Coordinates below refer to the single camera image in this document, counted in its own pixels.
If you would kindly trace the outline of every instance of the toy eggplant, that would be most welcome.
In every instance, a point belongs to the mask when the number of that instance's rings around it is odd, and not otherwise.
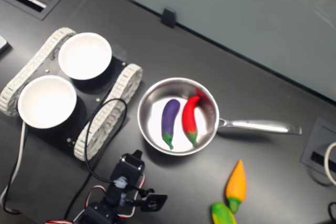
[[[214,203],[211,212],[214,224],[237,224],[230,209],[221,202]]]
[[[226,186],[225,196],[229,202],[229,208],[232,213],[238,211],[240,203],[246,196],[246,178],[244,173],[243,161],[239,160],[233,170]]]
[[[188,137],[189,141],[196,146],[197,138],[197,128],[194,110],[199,101],[200,97],[195,95],[190,97],[185,104],[182,112],[182,127],[185,135]]]
[[[173,144],[173,133],[174,133],[174,122],[178,110],[180,109],[180,102],[178,100],[170,100],[164,107],[161,120],[161,133],[162,139],[166,142],[169,148],[172,150]]]

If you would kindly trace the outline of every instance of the black cable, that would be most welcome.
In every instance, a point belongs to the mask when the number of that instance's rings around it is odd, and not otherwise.
[[[336,205],[336,202],[330,202],[329,205],[328,205],[328,214],[329,214],[329,217],[332,221],[332,223],[336,224],[336,220],[334,218],[334,216],[332,215],[332,212],[331,212],[331,207],[332,205]]]
[[[24,135],[24,140],[23,140],[23,148],[26,145],[27,135],[28,135],[28,125],[26,125],[26,127],[25,127],[25,135]],[[14,164],[14,166],[12,168],[12,171],[11,171],[11,174],[9,176],[9,180],[8,180],[8,184],[7,184],[7,190],[6,190],[6,193],[4,195],[4,202],[3,202],[3,209],[4,209],[4,211],[6,213],[8,213],[8,214],[11,214],[11,215],[19,215],[19,214],[21,214],[21,212],[19,212],[19,211],[11,212],[11,211],[8,211],[6,209],[7,197],[8,197],[9,189],[11,188],[10,186],[12,184],[12,178],[13,178],[13,175],[14,175],[14,172],[15,172],[15,169],[16,169],[17,162],[18,162],[18,157],[16,158],[15,164]]]
[[[86,167],[88,168],[90,174],[95,177],[96,179],[102,181],[102,182],[106,182],[106,183],[114,183],[112,180],[109,180],[109,179],[105,179],[105,178],[102,178],[100,176],[98,176],[96,173],[94,173],[94,171],[91,169],[90,167],[90,164],[89,164],[89,161],[88,161],[88,155],[87,155],[87,145],[88,145],[88,138],[89,138],[89,133],[90,133],[90,128],[91,128],[91,124],[93,122],[93,119],[95,118],[96,114],[105,106],[107,105],[108,103],[112,102],[112,101],[121,101],[124,105],[125,105],[125,109],[124,109],[124,117],[122,118],[122,122],[118,128],[117,131],[119,131],[119,129],[122,127],[122,125],[124,124],[125,122],[125,119],[126,119],[126,116],[127,116],[127,104],[124,100],[120,99],[120,98],[113,98],[113,99],[110,99],[108,100],[107,102],[105,102],[101,107],[98,107],[96,108],[96,110],[94,111],[93,115],[92,115],[92,118],[89,122],[89,126],[88,126],[88,130],[86,132],[86,136],[85,136],[85,143],[84,143],[84,159],[85,159],[85,164],[86,164]]]
[[[121,101],[122,101],[122,102],[124,103],[124,105],[125,105],[124,117],[123,117],[123,119],[122,119],[122,122],[121,122],[120,126],[118,127],[118,129],[116,130],[116,132],[113,134],[113,136],[109,139],[109,142],[108,142],[108,143],[105,145],[105,147],[102,148],[101,151],[99,152],[98,156],[96,157],[96,161],[94,162],[94,164],[93,164],[92,167],[91,167],[92,170],[96,169],[97,165],[98,165],[99,162],[100,162],[100,159],[102,158],[102,156],[104,155],[105,151],[107,150],[107,147],[108,147],[109,143],[110,143],[110,142],[115,138],[115,136],[119,133],[119,131],[121,130],[121,128],[122,128],[122,126],[123,126],[123,124],[124,124],[124,122],[125,122],[125,119],[126,119],[126,117],[127,117],[127,105],[126,105],[125,101],[123,101],[123,100],[121,100]],[[105,104],[103,104],[101,107],[97,108],[98,111],[99,111]],[[93,113],[92,118],[91,118],[90,121],[93,121],[93,118],[95,118],[95,116],[96,116],[96,114],[98,113],[98,111],[94,111],[94,113]],[[84,188],[85,188],[85,186],[87,185],[87,183],[89,182],[91,176],[92,176],[92,174],[89,173],[88,177],[85,179],[85,181],[84,181],[84,183],[82,184],[82,186],[78,189],[78,191],[76,192],[76,194],[75,194],[74,197],[72,198],[72,200],[71,200],[71,202],[70,202],[70,204],[69,204],[69,206],[68,206],[68,208],[67,208],[67,210],[66,210],[66,212],[65,212],[65,214],[64,214],[64,218],[63,218],[64,220],[68,219],[68,215],[69,215],[69,213],[70,213],[70,210],[72,209],[73,204],[75,203],[75,201],[77,200],[77,198],[79,197],[79,195],[81,194],[81,192],[84,190]]]

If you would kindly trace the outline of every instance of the black table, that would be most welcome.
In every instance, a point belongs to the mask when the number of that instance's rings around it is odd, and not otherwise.
[[[144,69],[143,83],[130,103],[129,120],[108,147],[97,173],[108,177],[120,155],[144,152],[145,188],[168,194],[158,213],[139,211],[127,223],[210,223],[209,206],[223,201],[224,185],[238,159],[245,164],[247,197],[239,223],[324,223],[334,188],[314,182],[300,163],[318,116],[336,123],[336,108],[179,28],[170,29],[126,0],[62,0],[40,21],[0,1],[0,33],[13,50],[0,56],[0,89],[59,27],[91,31],[122,48],[128,62]],[[155,82],[187,77],[206,86],[221,116],[228,119],[273,119],[299,124],[301,136],[229,132],[217,134],[201,152],[169,157],[150,147],[136,121],[141,95]],[[0,188],[4,188],[18,151],[20,122],[0,114]],[[36,222],[62,218],[87,176],[85,166],[30,136],[10,192],[15,206]],[[71,217],[82,208],[85,193]]]

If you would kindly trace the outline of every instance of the orange toy pepper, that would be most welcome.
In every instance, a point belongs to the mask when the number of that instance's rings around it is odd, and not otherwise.
[[[232,213],[238,211],[240,203],[246,196],[246,178],[244,173],[243,161],[239,160],[233,170],[226,186],[225,196],[229,201],[229,208]]]

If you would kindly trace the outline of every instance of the frying pan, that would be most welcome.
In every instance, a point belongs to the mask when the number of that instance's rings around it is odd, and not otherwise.
[[[193,146],[184,134],[181,119],[184,105],[188,98],[194,95],[201,97],[194,110],[197,125],[196,146]],[[172,150],[161,136],[162,112],[171,99],[176,99],[181,104],[174,123]],[[219,118],[217,103],[210,92],[198,82],[186,78],[169,78],[150,87],[138,107],[138,124],[143,137],[150,145],[160,152],[174,156],[190,155],[202,150],[214,138],[219,127],[236,127],[278,134],[302,134],[301,127],[284,122]]]

